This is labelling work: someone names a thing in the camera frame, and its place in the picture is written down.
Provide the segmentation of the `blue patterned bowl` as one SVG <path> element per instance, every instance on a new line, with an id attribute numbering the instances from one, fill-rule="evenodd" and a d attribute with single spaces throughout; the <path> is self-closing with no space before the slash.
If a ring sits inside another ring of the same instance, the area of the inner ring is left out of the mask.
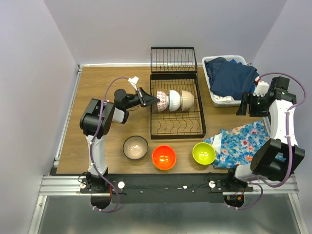
<path id="1" fill-rule="evenodd" d="M 159 112 L 166 110 L 166 108 L 169 106 L 168 95 L 164 91 L 157 91 L 156 98 L 159 99 L 159 102 L 157 103 L 157 110 Z"/>

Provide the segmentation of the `white bowl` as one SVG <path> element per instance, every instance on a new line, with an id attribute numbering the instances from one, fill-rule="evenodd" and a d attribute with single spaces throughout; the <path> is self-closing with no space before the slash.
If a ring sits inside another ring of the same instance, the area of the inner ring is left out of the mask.
<path id="1" fill-rule="evenodd" d="M 195 102 L 194 95 L 186 90 L 181 91 L 181 110 L 187 111 L 192 108 Z"/>
<path id="2" fill-rule="evenodd" d="M 181 106 L 180 93 L 175 90 L 169 90 L 169 111 L 174 112 Z"/>

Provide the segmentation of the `black wire dish rack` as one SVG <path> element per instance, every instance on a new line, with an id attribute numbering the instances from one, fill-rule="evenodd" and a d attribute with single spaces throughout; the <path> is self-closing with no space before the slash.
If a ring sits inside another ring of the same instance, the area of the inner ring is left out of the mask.
<path id="1" fill-rule="evenodd" d="M 152 139 L 203 138 L 206 125 L 193 47 L 153 46 L 150 54 Z"/>

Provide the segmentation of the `dark floral bowl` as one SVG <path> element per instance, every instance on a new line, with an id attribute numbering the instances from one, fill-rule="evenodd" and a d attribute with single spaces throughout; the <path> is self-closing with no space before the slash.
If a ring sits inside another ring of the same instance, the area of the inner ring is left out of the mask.
<path id="1" fill-rule="evenodd" d="M 131 160 L 143 158 L 148 152 L 148 142 L 141 136 L 131 136 L 123 144 L 124 155 Z"/>

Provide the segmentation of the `lime green bowl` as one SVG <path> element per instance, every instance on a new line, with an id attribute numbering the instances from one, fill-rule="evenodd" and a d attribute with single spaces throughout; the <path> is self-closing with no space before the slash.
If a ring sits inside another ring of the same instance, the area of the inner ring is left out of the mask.
<path id="1" fill-rule="evenodd" d="M 193 147 L 193 159 L 201 165 L 210 165 L 216 157 L 215 149 L 206 142 L 200 142 Z"/>

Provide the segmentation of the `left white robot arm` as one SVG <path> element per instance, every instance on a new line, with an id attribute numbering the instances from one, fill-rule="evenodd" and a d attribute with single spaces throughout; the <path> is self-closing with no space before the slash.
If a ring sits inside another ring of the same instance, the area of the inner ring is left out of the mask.
<path id="1" fill-rule="evenodd" d="M 128 109 L 141 106 L 147 107 L 160 102 L 143 88 L 136 88 L 135 94 L 128 94 L 124 89 L 114 92 L 114 101 L 91 99 L 80 119 L 80 129 L 86 137 L 89 153 L 89 167 L 86 173 L 86 187 L 102 193 L 109 183 L 104 176 L 108 172 L 105 159 L 105 136 L 108 134 L 112 122 L 126 123 Z"/>

